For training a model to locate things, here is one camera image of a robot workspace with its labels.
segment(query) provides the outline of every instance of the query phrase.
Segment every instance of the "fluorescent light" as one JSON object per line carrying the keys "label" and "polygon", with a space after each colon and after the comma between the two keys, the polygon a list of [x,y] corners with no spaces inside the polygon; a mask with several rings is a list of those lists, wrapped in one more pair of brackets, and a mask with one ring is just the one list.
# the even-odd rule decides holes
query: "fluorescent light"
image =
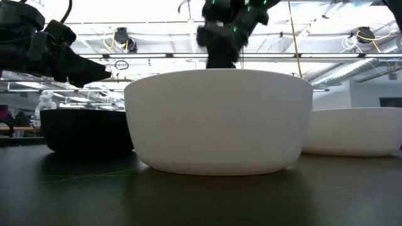
{"label": "fluorescent light", "polygon": [[83,105],[70,105],[70,104],[60,103],[60,107],[63,107],[63,108],[84,108],[85,106],[83,106]]}
{"label": "fluorescent light", "polygon": [[62,97],[62,98],[64,98],[64,97],[65,97],[65,96],[60,95],[60,94],[53,94],[53,95],[55,95],[56,97]]}
{"label": "fluorescent light", "polygon": [[101,54],[81,54],[80,57],[88,58],[88,59],[100,59],[103,58]]}
{"label": "fluorescent light", "polygon": [[27,87],[32,87],[32,88],[37,88],[37,89],[42,89],[43,88],[43,86],[40,85],[37,82],[16,82],[16,83],[18,85],[24,85],[24,86],[27,86]]}
{"label": "fluorescent light", "polygon": [[394,54],[394,53],[366,54],[366,57],[402,57],[402,54]]}
{"label": "fluorescent light", "polygon": [[207,58],[208,54],[206,53],[199,53],[199,54],[188,54],[188,53],[176,53],[173,54],[174,58]]}
{"label": "fluorescent light", "polygon": [[339,53],[339,54],[301,54],[302,58],[353,58],[358,57],[359,54],[348,54],[348,53]]}
{"label": "fluorescent light", "polygon": [[83,98],[83,97],[69,97],[69,99],[75,100],[75,101],[79,101],[79,102],[88,102],[90,100]]}
{"label": "fluorescent light", "polygon": [[109,90],[92,90],[92,89],[83,89],[83,90],[78,90],[78,92],[107,92]]}
{"label": "fluorescent light", "polygon": [[101,108],[107,109],[107,110],[113,110],[113,109],[114,109],[112,106],[109,106],[109,105],[107,105],[107,106],[101,106]]}
{"label": "fluorescent light", "polygon": [[109,58],[166,58],[166,54],[110,54]]}
{"label": "fluorescent light", "polygon": [[293,58],[296,55],[294,53],[281,54],[281,53],[245,53],[245,58]]}
{"label": "fluorescent light", "polygon": [[75,92],[75,90],[43,90],[49,92]]}
{"label": "fluorescent light", "polygon": [[8,92],[39,92],[39,90],[7,90]]}
{"label": "fluorescent light", "polygon": [[328,92],[329,89],[315,89],[314,92]]}

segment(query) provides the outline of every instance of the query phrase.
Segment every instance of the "bowl rim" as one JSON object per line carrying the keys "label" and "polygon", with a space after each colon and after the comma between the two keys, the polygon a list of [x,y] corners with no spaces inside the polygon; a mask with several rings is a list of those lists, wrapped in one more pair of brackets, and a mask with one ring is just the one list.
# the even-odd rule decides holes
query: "bowl rim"
{"label": "bowl rim", "polygon": [[146,77],[146,78],[141,78],[141,79],[136,80],[136,81],[132,82],[131,84],[127,85],[126,88],[124,88],[124,92],[126,92],[126,90],[129,87],[138,85],[138,84],[140,84],[142,82],[145,82],[145,81],[147,81],[149,79],[155,79],[156,77],[159,77],[159,76],[177,76],[179,73],[186,73],[186,72],[187,73],[188,72],[197,72],[197,71],[209,71],[209,72],[216,71],[216,72],[218,72],[218,71],[223,71],[223,70],[245,71],[244,74],[245,74],[245,76],[248,76],[248,77],[253,76],[253,75],[250,74],[250,73],[247,73],[247,72],[269,73],[270,76],[284,76],[285,75],[287,77],[286,79],[293,79],[293,80],[297,79],[297,80],[301,81],[302,84],[309,86],[309,88],[311,88],[311,90],[313,90],[313,85],[310,82],[307,82],[306,80],[304,80],[302,78],[292,76],[292,75],[287,75],[287,74],[284,74],[284,73],[270,72],[270,71],[264,71],[264,70],[252,70],[252,69],[213,68],[213,69],[198,69],[198,70],[185,70],[185,71],[179,71],[179,72],[168,72],[168,73],[161,73],[161,74],[158,74],[158,75],[149,76],[149,77]]}

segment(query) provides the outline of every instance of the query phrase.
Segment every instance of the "black bowl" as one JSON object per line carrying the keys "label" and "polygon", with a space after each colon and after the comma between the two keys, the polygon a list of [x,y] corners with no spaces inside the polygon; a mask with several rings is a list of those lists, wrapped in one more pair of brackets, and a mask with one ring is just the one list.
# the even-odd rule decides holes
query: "black bowl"
{"label": "black bowl", "polygon": [[46,145],[63,154],[121,154],[134,149],[125,112],[57,109],[40,112]]}

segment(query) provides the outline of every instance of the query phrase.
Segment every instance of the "white bowl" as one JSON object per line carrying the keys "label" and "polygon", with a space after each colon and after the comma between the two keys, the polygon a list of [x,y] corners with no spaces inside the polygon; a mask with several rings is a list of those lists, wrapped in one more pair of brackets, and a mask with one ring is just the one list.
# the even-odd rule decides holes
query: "white bowl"
{"label": "white bowl", "polygon": [[192,175],[281,170],[307,138],[312,86],[255,70],[191,70],[138,80],[124,90],[138,157]]}
{"label": "white bowl", "polygon": [[353,108],[312,112],[304,153],[386,156],[402,145],[402,109]]}

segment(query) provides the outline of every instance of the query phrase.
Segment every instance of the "bowl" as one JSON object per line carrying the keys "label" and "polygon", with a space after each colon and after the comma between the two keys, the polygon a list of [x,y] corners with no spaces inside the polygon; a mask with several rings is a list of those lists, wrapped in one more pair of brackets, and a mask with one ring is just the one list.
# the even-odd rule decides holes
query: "bowl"
{"label": "bowl", "polygon": [[57,109],[40,112],[46,145],[64,154],[119,154],[133,150],[125,112]]}
{"label": "bowl", "polygon": [[257,175],[299,157],[312,86],[257,70],[166,73],[124,90],[136,153],[151,167],[191,175]]}
{"label": "bowl", "polygon": [[304,153],[387,156],[402,145],[402,109],[352,108],[312,112]]}

